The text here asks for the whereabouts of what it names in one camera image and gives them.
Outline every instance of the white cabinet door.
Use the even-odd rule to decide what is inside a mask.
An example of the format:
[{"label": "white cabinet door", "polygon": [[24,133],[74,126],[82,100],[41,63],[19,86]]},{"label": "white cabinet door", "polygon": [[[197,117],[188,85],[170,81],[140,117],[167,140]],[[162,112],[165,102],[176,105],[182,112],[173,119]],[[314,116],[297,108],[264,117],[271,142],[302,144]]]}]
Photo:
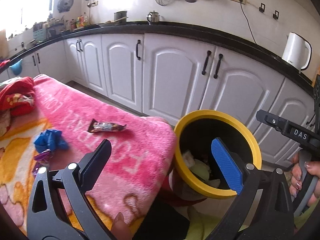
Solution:
[{"label": "white cabinet door", "polygon": [[103,35],[102,56],[108,97],[142,112],[143,35]]},{"label": "white cabinet door", "polygon": [[256,112],[270,109],[283,81],[284,76],[251,58],[217,48],[200,109],[229,114],[254,132],[260,124]]},{"label": "white cabinet door", "polygon": [[82,64],[89,88],[107,96],[103,70],[101,35],[89,35],[79,39]]},{"label": "white cabinet door", "polygon": [[[300,87],[285,78],[269,112],[306,127],[314,113],[314,101]],[[282,166],[291,164],[290,159],[298,149],[297,143],[263,123],[253,135],[259,144],[263,160]]]},{"label": "white cabinet door", "polygon": [[70,79],[83,86],[87,86],[82,68],[78,39],[68,39],[64,42]]},{"label": "white cabinet door", "polygon": [[63,41],[38,50],[36,60],[41,74],[46,74],[62,83],[70,81]]},{"label": "white cabinet door", "polygon": [[[201,72],[207,57],[206,74]],[[160,116],[175,125],[199,109],[215,46],[166,35],[145,34],[143,113]]]},{"label": "white cabinet door", "polygon": [[22,59],[21,62],[22,71],[19,75],[15,75],[12,70],[9,68],[8,73],[10,78],[14,77],[36,77],[40,74],[37,60],[36,60],[36,52],[32,53]]},{"label": "white cabinet door", "polygon": [[9,77],[9,74],[8,74],[8,70],[6,69],[5,71],[3,71],[0,74],[0,83],[3,82],[3,81],[6,81],[8,79],[10,79],[10,77]]}]

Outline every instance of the wall hook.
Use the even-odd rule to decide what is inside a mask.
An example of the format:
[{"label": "wall hook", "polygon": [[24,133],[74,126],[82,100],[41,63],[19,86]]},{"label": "wall hook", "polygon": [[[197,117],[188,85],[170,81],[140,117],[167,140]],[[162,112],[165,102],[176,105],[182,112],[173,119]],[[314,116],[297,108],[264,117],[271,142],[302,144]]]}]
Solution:
[{"label": "wall hook", "polygon": [[260,7],[259,7],[259,11],[264,13],[264,9],[266,8],[266,5],[264,3],[261,3]]},{"label": "wall hook", "polygon": [[273,18],[275,20],[279,19],[279,12],[276,10],[275,13],[273,14]]}]

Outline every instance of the blue plastic bag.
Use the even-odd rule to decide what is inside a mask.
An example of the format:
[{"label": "blue plastic bag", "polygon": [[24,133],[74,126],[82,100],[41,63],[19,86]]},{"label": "blue plastic bag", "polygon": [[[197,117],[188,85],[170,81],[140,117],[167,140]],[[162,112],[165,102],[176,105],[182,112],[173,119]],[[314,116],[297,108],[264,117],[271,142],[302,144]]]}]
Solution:
[{"label": "blue plastic bag", "polygon": [[67,150],[68,143],[62,138],[62,132],[55,129],[47,129],[41,132],[33,142],[38,153],[50,149],[54,152],[56,149]]},{"label": "blue plastic bag", "polygon": [[20,73],[22,72],[22,64],[21,63],[22,63],[22,59],[9,67],[15,76],[19,76]]}]

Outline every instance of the hand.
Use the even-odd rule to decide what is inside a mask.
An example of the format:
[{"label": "hand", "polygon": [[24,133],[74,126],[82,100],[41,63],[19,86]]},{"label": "hand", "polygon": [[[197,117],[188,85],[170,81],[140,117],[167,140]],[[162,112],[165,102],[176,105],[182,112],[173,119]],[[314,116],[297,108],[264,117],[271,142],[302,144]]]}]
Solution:
[{"label": "hand", "polygon": [[132,240],[129,226],[124,222],[124,216],[121,212],[117,214],[111,226],[111,233],[118,240]]},{"label": "hand", "polygon": [[[302,171],[299,167],[299,154],[296,154],[292,163],[296,163],[296,165],[292,169],[292,178],[291,178],[291,186],[289,188],[290,194],[294,197],[297,196],[299,190],[302,189],[301,176]],[[316,175],[320,178],[320,162],[305,162],[304,166],[311,175]],[[316,202],[317,198],[320,197],[320,181],[318,180],[315,191],[313,192],[311,198],[308,201],[308,206],[311,206],[314,202]]]}]

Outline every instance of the white kettle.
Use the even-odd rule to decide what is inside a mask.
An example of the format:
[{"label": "white kettle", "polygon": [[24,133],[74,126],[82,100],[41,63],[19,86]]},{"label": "white kettle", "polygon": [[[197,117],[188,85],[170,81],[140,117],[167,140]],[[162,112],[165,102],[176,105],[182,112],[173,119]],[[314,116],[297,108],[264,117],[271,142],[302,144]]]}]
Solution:
[{"label": "white kettle", "polygon": [[[308,49],[308,59],[304,64],[303,57],[305,48]],[[290,63],[299,71],[306,70],[310,64],[312,48],[309,42],[296,33],[289,33],[282,59]]]}]

